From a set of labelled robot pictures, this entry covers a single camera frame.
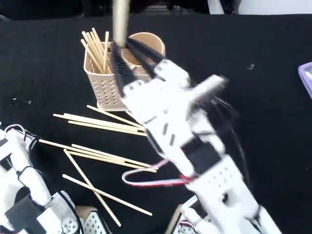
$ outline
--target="paper cup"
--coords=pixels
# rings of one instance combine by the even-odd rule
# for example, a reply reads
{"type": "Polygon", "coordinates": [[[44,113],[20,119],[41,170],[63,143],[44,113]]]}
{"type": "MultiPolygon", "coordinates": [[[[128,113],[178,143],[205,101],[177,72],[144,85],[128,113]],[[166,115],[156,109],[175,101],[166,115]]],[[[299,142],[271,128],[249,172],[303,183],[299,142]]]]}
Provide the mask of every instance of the paper cup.
{"type": "MultiPolygon", "coordinates": [[[[153,48],[163,56],[165,56],[165,44],[162,42],[162,40],[152,33],[136,33],[129,38],[138,40],[143,42],[144,44],[148,45],[149,47],[153,48]]],[[[139,76],[145,76],[147,75],[145,69],[141,66],[141,64],[138,62],[138,60],[132,55],[130,50],[128,49],[122,49],[121,51],[122,58],[126,61],[128,66],[132,69],[133,73],[135,75],[139,76]]]]}

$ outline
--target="black cloth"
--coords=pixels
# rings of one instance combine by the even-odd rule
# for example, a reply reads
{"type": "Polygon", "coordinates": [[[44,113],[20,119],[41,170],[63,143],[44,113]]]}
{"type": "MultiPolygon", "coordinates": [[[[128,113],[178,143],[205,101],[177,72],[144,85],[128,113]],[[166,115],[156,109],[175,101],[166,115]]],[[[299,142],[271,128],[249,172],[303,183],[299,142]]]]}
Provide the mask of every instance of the black cloth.
{"type": "MultiPolygon", "coordinates": [[[[149,31],[163,39],[168,58],[200,82],[211,74],[230,80],[222,97],[241,114],[236,131],[246,151],[257,201],[281,231],[310,234],[312,102],[297,72],[312,60],[312,16],[133,16],[129,34],[149,31]]],[[[86,108],[96,99],[83,70],[81,32],[112,32],[112,19],[66,19],[0,23],[0,120],[20,123],[46,140],[101,149],[146,163],[160,157],[146,138],[70,125],[52,117],[71,113],[112,120],[86,108]]],[[[236,147],[228,152],[239,162],[236,147]]],[[[146,216],[106,199],[118,228],[94,194],[64,180],[82,180],[61,149],[38,146],[32,160],[75,204],[99,208],[113,233],[161,233],[178,204],[192,195],[184,187],[134,188],[121,181],[127,168],[76,157],[95,187],[153,213],[146,216]]],[[[168,165],[137,180],[172,178],[168,165]]]]}

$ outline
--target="chopstick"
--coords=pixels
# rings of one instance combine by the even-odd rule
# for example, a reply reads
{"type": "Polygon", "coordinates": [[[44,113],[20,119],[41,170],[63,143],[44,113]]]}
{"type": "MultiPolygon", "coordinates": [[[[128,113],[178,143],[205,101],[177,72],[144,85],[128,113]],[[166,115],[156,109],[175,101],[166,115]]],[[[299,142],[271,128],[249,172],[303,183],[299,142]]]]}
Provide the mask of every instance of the chopstick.
{"type": "MultiPolygon", "coordinates": [[[[135,169],[144,169],[145,168],[145,167],[137,166],[137,165],[130,164],[130,163],[109,160],[109,159],[105,159],[105,158],[101,158],[101,157],[94,157],[94,156],[90,156],[87,154],[81,154],[78,152],[69,151],[68,153],[70,153],[71,155],[79,156],[79,157],[84,157],[84,158],[93,159],[93,160],[102,161],[102,162],[109,162],[109,163],[117,164],[120,166],[131,167],[131,168],[135,168],[135,169]]],[[[154,173],[156,172],[156,170],[154,170],[154,169],[146,169],[146,171],[154,172],[154,173]]]]}
{"type": "Polygon", "coordinates": [[[109,32],[105,34],[105,43],[101,42],[95,28],[92,28],[91,32],[82,32],[84,42],[83,46],[85,47],[87,53],[90,55],[92,61],[95,63],[96,67],[99,69],[101,74],[111,74],[112,70],[110,68],[110,63],[108,59],[108,40],[109,32]]]}
{"type": "MultiPolygon", "coordinates": [[[[64,149],[65,154],[67,155],[67,157],[69,158],[69,160],[72,162],[73,166],[76,168],[76,170],[79,172],[79,174],[82,176],[82,178],[84,179],[84,181],[86,181],[86,183],[93,187],[91,181],[88,179],[88,177],[85,175],[85,173],[83,173],[82,169],[78,166],[78,164],[76,163],[76,161],[73,159],[73,157],[68,153],[68,151],[66,149],[64,149]]],[[[109,213],[109,215],[112,217],[112,219],[116,222],[116,224],[120,227],[121,223],[120,221],[116,218],[116,216],[114,215],[114,213],[112,212],[112,210],[109,208],[109,206],[105,203],[105,201],[103,200],[103,198],[96,192],[94,192],[94,194],[96,195],[96,197],[99,199],[99,201],[102,203],[102,205],[104,206],[104,208],[107,210],[107,212],[109,213]]]]}
{"type": "Polygon", "coordinates": [[[78,184],[78,185],[80,185],[80,186],[82,186],[82,187],[85,187],[85,188],[87,188],[87,189],[90,189],[90,190],[92,190],[92,191],[95,192],[95,193],[101,194],[101,195],[103,195],[103,196],[105,196],[105,197],[107,197],[107,198],[110,198],[110,199],[112,199],[112,200],[114,200],[114,201],[116,201],[116,202],[119,202],[119,203],[121,203],[121,204],[123,204],[123,205],[125,205],[125,206],[128,206],[128,207],[130,207],[130,208],[132,208],[132,209],[134,209],[134,210],[136,210],[136,211],[139,211],[139,212],[144,213],[144,214],[149,215],[149,216],[152,216],[152,215],[153,215],[151,212],[148,212],[148,211],[146,211],[146,210],[144,210],[144,209],[142,209],[142,208],[140,208],[140,207],[137,207],[137,206],[135,206],[135,205],[132,205],[132,204],[130,204],[129,202],[126,202],[126,201],[124,201],[124,200],[121,200],[121,199],[119,199],[119,198],[117,198],[117,197],[115,197],[115,196],[112,196],[112,195],[108,194],[108,193],[105,193],[105,192],[101,191],[100,189],[96,189],[96,188],[94,188],[93,186],[90,186],[90,185],[88,185],[88,184],[85,184],[85,183],[83,183],[83,182],[81,182],[81,181],[79,181],[79,180],[77,180],[77,179],[74,179],[74,178],[68,176],[68,175],[63,174],[62,176],[63,176],[63,178],[65,178],[65,179],[67,179],[67,180],[69,180],[69,181],[71,181],[71,182],[73,182],[73,183],[76,183],[76,184],[78,184]]]}
{"type": "Polygon", "coordinates": [[[136,164],[136,165],[139,165],[139,166],[142,166],[142,167],[150,167],[151,166],[151,165],[149,165],[147,163],[138,162],[138,161],[134,161],[134,160],[131,160],[131,159],[128,159],[128,158],[125,158],[125,157],[119,157],[119,156],[116,156],[116,155],[104,153],[102,151],[90,149],[90,148],[87,148],[87,147],[84,147],[84,146],[81,146],[81,145],[72,144],[72,147],[75,147],[75,148],[78,148],[78,149],[81,149],[81,150],[90,151],[90,152],[93,152],[93,153],[96,153],[96,154],[100,154],[100,155],[104,155],[104,156],[118,158],[118,159],[123,160],[125,162],[130,162],[132,164],[136,164]]]}
{"type": "Polygon", "coordinates": [[[82,154],[87,154],[87,155],[91,155],[91,156],[95,156],[95,157],[100,157],[100,158],[111,160],[111,161],[124,162],[124,160],[116,158],[116,157],[114,158],[114,157],[110,157],[110,156],[104,156],[104,155],[100,155],[100,154],[89,152],[87,150],[81,150],[81,149],[77,149],[77,148],[70,147],[70,146],[67,146],[67,145],[54,143],[54,142],[51,142],[51,141],[48,141],[48,140],[39,139],[39,142],[43,143],[43,144],[46,144],[46,145],[52,145],[52,146],[55,146],[55,147],[66,149],[66,150],[76,151],[76,152],[79,152],[79,153],[82,153],[82,154]]]}
{"type": "Polygon", "coordinates": [[[105,47],[104,47],[104,62],[103,62],[103,70],[104,70],[104,72],[106,72],[108,38],[109,38],[109,32],[106,32],[105,33],[105,47]]]}
{"type": "Polygon", "coordinates": [[[68,121],[68,123],[76,124],[76,125],[80,125],[80,126],[84,126],[84,127],[100,128],[100,129],[110,130],[110,131],[114,131],[114,132],[122,132],[122,133],[129,133],[129,134],[133,134],[133,135],[146,136],[145,133],[133,132],[133,131],[123,130],[123,129],[118,129],[118,128],[104,127],[104,126],[90,124],[90,123],[82,123],[82,122],[71,121],[71,120],[68,121]]]}
{"type": "Polygon", "coordinates": [[[76,115],[67,114],[67,113],[64,113],[64,115],[53,114],[53,116],[58,117],[58,118],[67,119],[67,120],[74,120],[74,121],[78,121],[78,122],[96,124],[96,125],[100,125],[100,126],[104,126],[104,127],[118,128],[118,129],[133,131],[133,132],[138,131],[137,127],[128,126],[128,125],[119,124],[119,123],[114,123],[114,122],[108,122],[108,121],[94,119],[94,118],[87,118],[87,117],[83,117],[83,116],[76,116],[76,115]]]}
{"type": "Polygon", "coordinates": [[[113,114],[111,114],[111,113],[109,113],[109,112],[100,110],[100,109],[98,109],[98,108],[96,108],[96,107],[93,107],[93,106],[90,106],[90,105],[87,105],[87,107],[90,108],[91,110],[100,112],[100,113],[102,113],[102,114],[104,114],[104,115],[107,115],[107,116],[109,116],[109,117],[115,118],[115,119],[117,119],[117,120],[120,120],[120,121],[122,121],[122,122],[131,124],[131,125],[133,125],[133,126],[136,126],[136,127],[138,127],[139,129],[141,129],[141,130],[144,131],[144,127],[143,127],[142,125],[140,125],[140,124],[133,123],[133,122],[127,120],[127,119],[121,118],[121,117],[119,117],[119,116],[115,116],[115,115],[113,115],[113,114]]]}
{"type": "Polygon", "coordinates": [[[87,51],[87,53],[90,55],[91,59],[93,60],[94,64],[96,65],[96,67],[99,69],[99,71],[101,73],[104,73],[102,67],[100,66],[98,60],[96,59],[95,55],[91,52],[90,48],[88,47],[87,43],[85,42],[84,39],[80,40],[83,47],[85,48],[85,50],[87,51]]]}

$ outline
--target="white robotic hand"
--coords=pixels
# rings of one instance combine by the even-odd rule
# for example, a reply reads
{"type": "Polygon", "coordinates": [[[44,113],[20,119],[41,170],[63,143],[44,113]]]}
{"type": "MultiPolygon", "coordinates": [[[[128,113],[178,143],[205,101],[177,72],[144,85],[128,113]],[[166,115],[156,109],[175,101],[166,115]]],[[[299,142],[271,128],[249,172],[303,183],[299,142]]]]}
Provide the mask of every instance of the white robotic hand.
{"type": "MultiPolygon", "coordinates": [[[[211,222],[192,223],[200,233],[280,234],[271,217],[260,207],[243,182],[242,175],[206,117],[203,105],[211,102],[227,80],[213,75],[195,87],[189,75],[146,45],[128,39],[126,48],[151,76],[145,83],[137,79],[113,48],[113,69],[122,101],[134,118],[145,127],[147,137],[158,154],[172,162],[185,177],[181,183],[141,182],[141,186],[185,184],[196,194],[211,222]],[[156,64],[150,65],[149,57],[156,64]]],[[[127,172],[133,174],[142,170],[127,172]]],[[[182,209],[190,208],[187,202],[182,209]]]]}
{"type": "Polygon", "coordinates": [[[73,234],[82,227],[73,213],[74,204],[64,191],[51,196],[41,174],[32,167],[29,151],[35,141],[20,125],[0,130],[0,161],[8,160],[11,166],[8,170],[0,167],[0,225],[23,234],[57,234],[62,230],[73,234]],[[24,186],[30,196],[15,204],[17,192],[24,186]]]}

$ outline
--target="black cable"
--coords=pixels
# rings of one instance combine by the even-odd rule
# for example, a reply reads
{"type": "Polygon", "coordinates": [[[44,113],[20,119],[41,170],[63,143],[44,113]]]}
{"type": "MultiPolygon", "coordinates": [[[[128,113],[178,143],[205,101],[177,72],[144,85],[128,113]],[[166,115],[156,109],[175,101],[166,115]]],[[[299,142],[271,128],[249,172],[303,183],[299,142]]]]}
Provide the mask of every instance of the black cable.
{"type": "Polygon", "coordinates": [[[76,217],[77,219],[77,222],[78,222],[78,226],[79,226],[79,229],[81,230],[81,233],[84,234],[84,230],[83,230],[83,227],[82,227],[82,223],[81,223],[81,220],[75,210],[75,208],[73,207],[73,205],[70,203],[70,201],[67,199],[67,197],[65,197],[64,194],[62,194],[61,191],[58,191],[58,194],[64,199],[64,201],[67,203],[67,205],[69,206],[69,208],[72,210],[74,216],[76,217]]]}
{"type": "MultiPolygon", "coordinates": [[[[233,108],[230,104],[228,104],[227,102],[225,102],[225,101],[223,101],[223,100],[221,100],[221,101],[222,101],[222,103],[223,103],[222,105],[223,105],[224,107],[228,107],[228,108],[234,110],[234,108],[233,108]]],[[[251,184],[250,175],[249,175],[249,171],[248,171],[247,160],[246,160],[246,156],[245,156],[245,152],[244,152],[244,150],[243,150],[243,147],[242,147],[242,145],[241,145],[241,143],[240,143],[240,141],[239,141],[239,138],[238,138],[236,132],[234,131],[234,129],[233,129],[231,123],[226,119],[226,117],[223,115],[222,111],[218,108],[218,106],[215,104],[214,107],[215,107],[216,110],[218,111],[218,113],[219,113],[219,115],[220,115],[222,121],[225,122],[225,123],[227,124],[229,130],[232,132],[234,141],[236,142],[236,145],[237,145],[238,150],[239,150],[240,157],[241,157],[241,159],[242,159],[243,171],[244,171],[244,174],[245,174],[246,184],[247,184],[247,186],[249,187],[249,189],[252,191],[252,184],[251,184]]]]}

